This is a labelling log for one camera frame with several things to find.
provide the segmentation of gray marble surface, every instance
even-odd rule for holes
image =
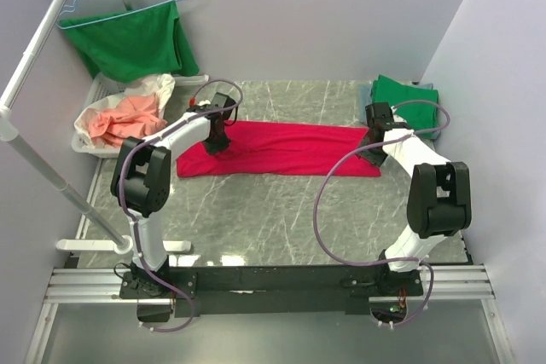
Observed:
[[[239,119],[362,126],[358,123],[357,85],[353,81],[241,82],[245,101]],[[166,119],[179,118],[195,88],[176,88]],[[203,98],[229,86],[211,86]],[[236,96],[235,90],[229,92]],[[114,160],[105,160],[95,206],[123,234],[125,215],[109,193]],[[319,207],[322,237],[337,255],[375,260],[406,225],[410,177],[391,158],[379,178],[333,177]],[[164,239],[191,240],[194,254],[181,264],[283,265],[333,263],[318,246],[311,213],[322,176],[230,175],[180,179],[173,166],[171,196],[162,210]],[[106,239],[90,225],[87,239]],[[85,253],[79,267],[108,268],[130,258]],[[445,240],[431,252],[435,263],[466,262],[462,237]]]

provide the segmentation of black metal base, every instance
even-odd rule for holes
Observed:
[[[388,265],[241,266],[170,268],[158,275],[194,299],[197,315],[345,311],[368,315],[369,298],[421,296],[418,271],[391,273]],[[169,298],[146,272],[131,266],[124,275],[122,299]],[[175,303],[175,316],[189,316],[189,304]]]

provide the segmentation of laundry pile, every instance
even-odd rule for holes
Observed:
[[[123,93],[94,102],[74,127],[87,147],[121,147],[128,136],[143,138],[166,127],[162,118],[174,90],[170,74],[152,74],[130,83]]]

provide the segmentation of folded green towel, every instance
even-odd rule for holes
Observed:
[[[67,27],[128,12],[61,20]],[[171,72],[184,77],[199,72],[180,26],[174,2],[164,3],[117,19],[65,29],[91,77],[99,72],[129,83],[154,73]]]
[[[408,100],[429,100],[438,103],[438,91],[435,89],[417,89],[411,85],[403,85],[385,76],[379,76],[372,86],[372,101],[386,101],[389,106]],[[400,107],[396,114],[405,119],[414,130],[424,130],[438,126],[436,107],[428,104],[409,104]],[[422,135],[432,138],[428,132]]]

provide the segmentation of gray floor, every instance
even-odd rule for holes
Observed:
[[[362,126],[357,120],[357,84],[352,81],[243,82],[240,119]],[[216,88],[203,91],[212,96]],[[220,85],[226,91],[229,86]],[[194,88],[175,89],[166,119],[179,118]],[[125,215],[109,184],[113,160],[102,164],[95,206],[118,231],[129,233]],[[392,159],[380,178],[335,177],[319,207],[322,235],[337,255],[375,260],[406,225],[410,177]],[[179,179],[172,169],[171,197],[162,211],[166,240],[191,240],[195,254],[181,264],[281,265],[333,262],[316,243],[311,223],[313,200],[322,176],[231,175]],[[87,239],[106,239],[95,226]],[[115,254],[86,253],[79,267],[107,268]],[[449,238],[431,252],[435,263],[466,262],[462,237]]]
[[[168,326],[181,320],[169,322]],[[394,332],[343,313],[206,315],[170,334],[131,304],[61,304],[43,363],[498,364],[481,302],[431,302]]]

